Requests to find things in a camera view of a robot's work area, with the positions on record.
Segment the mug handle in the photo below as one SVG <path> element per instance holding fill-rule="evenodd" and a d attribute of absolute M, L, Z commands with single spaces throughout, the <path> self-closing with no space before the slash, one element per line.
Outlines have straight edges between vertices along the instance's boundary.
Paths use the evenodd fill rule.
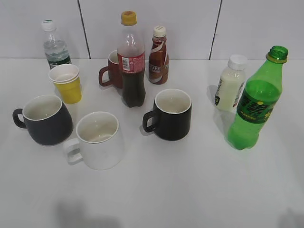
<path fill-rule="evenodd" d="M 77 138 L 70 139 L 63 144 L 63 155 L 69 165 L 75 165 L 83 160 L 80 150 L 75 153 L 77 149 L 79 149 L 79 140 Z"/>
<path fill-rule="evenodd" d="M 106 71 L 108 71 L 108 70 L 109 70 L 109 67 L 106 66 L 106 67 L 104 67 L 104 68 L 101 68 L 101 70 L 99 71 L 99 77 L 98 77 L 98 79 L 99 79 L 99 84 L 100 84 L 101 86 L 109 86 L 109 85 L 112 84 L 111 80 L 109 80 L 109 81 L 107 81 L 107 82 L 103 82 L 103 75 L 104 75 L 104 73 L 105 73 Z"/>
<path fill-rule="evenodd" d="M 147 123 L 148 123 L 148 120 L 152 117 L 155 117 L 157 116 L 157 111 L 156 110 L 153 110 L 153 111 L 150 111 L 148 113 L 146 113 L 145 115 L 143 115 L 143 118 L 142 118 L 142 127 L 143 129 L 146 131 L 146 132 L 153 132 L 155 131 L 156 129 L 156 124 L 152 124 L 151 126 L 147 127 Z"/>
<path fill-rule="evenodd" d="M 22 115 L 22 108 L 17 108 L 14 112 L 13 112 L 13 120 L 15 125 L 17 125 L 17 127 L 20 128 L 25 128 L 26 129 L 26 125 L 25 122 L 22 122 L 18 115 Z"/>

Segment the cup rim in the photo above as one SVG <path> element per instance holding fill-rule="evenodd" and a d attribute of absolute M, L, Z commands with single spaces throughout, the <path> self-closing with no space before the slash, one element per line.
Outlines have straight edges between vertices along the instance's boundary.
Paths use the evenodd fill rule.
<path fill-rule="evenodd" d="M 113 64 L 115 64 L 115 65 L 118 65 L 119 63 L 115 63 L 115 62 L 113 62 L 113 61 L 110 59 L 110 56 L 111 56 L 112 53 L 114 53 L 114 52 L 117 53 L 117 50 L 114 50 L 114 51 L 110 52 L 110 54 L 109 54 L 109 56 L 108 56 L 108 60 L 109 60 L 111 63 L 113 63 Z"/>
<path fill-rule="evenodd" d="M 179 92 L 184 93 L 184 94 L 189 98 L 189 100 L 190 100 L 189 106 L 188 106 L 184 111 L 179 112 L 179 113 L 169 113 L 169 112 L 166 112 L 165 110 L 163 110 L 162 108 L 160 108 L 160 107 L 158 106 L 157 102 L 156 102 L 156 99 L 157 99 L 157 97 L 158 97 L 161 93 L 163 93 L 163 92 L 165 92 L 165 91 L 168 91 L 168 90 L 174 90 L 174 91 L 179 91 Z M 181 90 L 181 89 L 164 89 L 164 90 L 161 90 L 161 91 L 156 95 L 156 97 L 155 97 L 155 99 L 154 99 L 154 103 L 155 103 L 155 105 L 157 106 L 158 109 L 160 109 L 160 110 L 163 111 L 164 113 L 172 114 L 172 115 L 182 114 L 182 113 L 188 111 L 188 110 L 190 109 L 190 107 L 192 106 L 191 97 L 190 97 L 185 91 L 183 91 L 183 90 Z"/>
<path fill-rule="evenodd" d="M 96 113 L 100 113 L 100 114 L 109 114 L 109 115 L 111 115 L 112 117 L 114 117 L 115 120 L 116 120 L 116 122 L 117 122 L 117 128 L 116 128 L 115 132 L 111 135 L 111 137 L 109 137 L 109 138 L 107 138 L 107 139 L 105 139 L 105 140 L 102 140 L 102 141 L 98 141 L 98 142 L 89 142 L 89 141 L 84 140 L 83 138 L 81 138 L 81 137 L 79 136 L 79 134 L 78 134 L 78 128 L 79 128 L 79 125 L 81 124 L 81 122 L 83 122 L 84 119 L 86 119 L 86 118 L 88 118 L 89 116 L 94 115 L 94 114 L 96 114 Z M 85 143 L 88 143 L 88 144 L 98 144 L 98 143 L 103 143 L 103 142 L 108 141 L 108 140 L 110 140 L 111 138 L 113 138 L 113 137 L 116 135 L 118 129 L 119 129 L 119 121 L 118 121 L 118 119 L 117 119 L 117 117 L 116 117 L 115 115 L 113 115 L 112 113 L 109 113 L 109 112 L 97 111 L 97 112 L 89 113 L 89 114 L 85 115 L 84 117 L 82 117 L 82 118 L 79 120 L 79 122 L 77 123 L 77 126 L 76 126 L 76 135 L 77 135 L 78 139 L 80 139 L 81 141 L 83 141 L 83 142 L 85 142 Z"/>
<path fill-rule="evenodd" d="M 77 69 L 77 74 L 76 74 L 73 78 L 70 78 L 70 79 L 67 79 L 67 80 L 54 80 L 54 79 L 52 79 L 51 73 L 52 73 L 53 71 L 55 71 L 54 69 L 58 70 L 59 67 L 60 67 L 60 68 L 63 68 L 64 66 L 69 66 L 69 67 L 74 67 L 74 68 L 76 67 L 76 69 Z M 56 83 L 56 84 L 66 84 L 66 83 L 75 81 L 78 77 L 79 77 L 79 68 L 78 68 L 76 65 L 74 65 L 74 64 L 61 64 L 61 65 L 58 65 L 58 66 L 52 68 L 52 69 L 48 72 L 48 78 L 49 78 L 52 82 L 54 82 L 54 83 Z"/>
<path fill-rule="evenodd" d="M 44 97 L 44 96 L 52 96 L 52 97 L 55 97 L 56 99 L 58 99 L 58 100 L 60 101 L 60 107 L 58 108 L 58 110 L 57 110 L 55 113 L 53 113 L 52 115 L 50 115 L 50 116 L 48 116 L 48 117 L 45 117 L 45 118 L 42 118 L 42 119 L 31 119 L 31 118 L 28 118 L 28 117 L 24 114 L 24 110 L 26 109 L 26 107 L 27 107 L 31 102 L 33 102 L 34 100 L 39 99 L 39 98 Z M 59 110 L 61 109 L 61 107 L 62 107 L 62 100 L 61 100 L 58 96 L 52 95 L 52 94 L 49 94 L 49 95 L 40 95 L 40 96 L 36 96 L 35 98 L 31 99 L 30 101 L 28 101 L 28 102 L 24 105 L 24 108 L 22 109 L 22 115 L 24 116 L 24 118 L 26 118 L 26 119 L 28 119 L 28 120 L 31 120 L 31 121 L 42 121 L 42 120 L 46 120 L 46 119 L 51 118 L 52 116 L 56 115 L 56 114 L 59 112 Z"/>
<path fill-rule="evenodd" d="M 78 78 L 79 78 L 79 74 L 78 74 L 76 77 L 73 77 L 73 78 L 71 79 L 71 81 L 62 82 L 62 83 L 54 82 L 54 81 L 52 81 L 52 82 L 55 83 L 55 84 L 68 84 L 68 83 L 74 82 L 74 81 L 77 80 Z"/>

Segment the brown mug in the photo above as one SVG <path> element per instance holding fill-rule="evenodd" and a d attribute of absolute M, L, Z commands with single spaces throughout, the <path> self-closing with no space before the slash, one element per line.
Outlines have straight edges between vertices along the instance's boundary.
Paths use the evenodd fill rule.
<path fill-rule="evenodd" d="M 102 82 L 103 75 L 106 71 L 109 71 L 109 81 Z M 108 66 L 102 68 L 99 71 L 99 84 L 101 86 L 114 85 L 117 88 L 123 88 L 123 78 L 119 72 L 119 64 L 117 57 L 117 50 L 112 51 L 108 57 Z"/>

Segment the plastic bottle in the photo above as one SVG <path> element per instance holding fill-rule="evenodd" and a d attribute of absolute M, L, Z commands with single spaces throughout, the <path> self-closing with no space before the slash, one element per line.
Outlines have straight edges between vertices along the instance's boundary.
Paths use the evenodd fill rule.
<path fill-rule="evenodd" d="M 61 64 L 71 64 L 67 45 L 56 32 L 56 25 L 52 20 L 45 20 L 41 23 L 45 31 L 44 52 L 46 54 L 49 67 L 52 69 Z"/>
<path fill-rule="evenodd" d="M 153 46 L 149 57 L 149 81 L 158 85 L 168 80 L 169 56 L 166 34 L 164 26 L 158 25 L 153 30 Z"/>
<path fill-rule="evenodd" d="M 123 29 L 117 55 L 123 77 L 123 100 L 128 107 L 142 106 L 146 96 L 143 83 L 144 45 L 138 35 L 136 23 L 135 12 L 122 13 Z"/>
<path fill-rule="evenodd" d="M 246 75 L 247 58 L 242 55 L 232 55 L 220 76 L 218 89 L 215 94 L 215 105 L 219 110 L 230 111 L 238 104 Z"/>
<path fill-rule="evenodd" d="M 273 46 L 266 55 L 266 62 L 248 79 L 227 135 L 236 149 L 256 144 L 260 130 L 282 93 L 282 66 L 287 55 L 285 47 Z"/>

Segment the yellow paper cup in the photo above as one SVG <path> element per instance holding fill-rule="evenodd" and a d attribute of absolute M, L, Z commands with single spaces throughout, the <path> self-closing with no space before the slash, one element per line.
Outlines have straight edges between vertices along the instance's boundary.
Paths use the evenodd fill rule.
<path fill-rule="evenodd" d="M 64 103 L 81 100 L 79 69 L 72 64 L 62 64 L 50 70 L 48 77 L 54 83 Z"/>

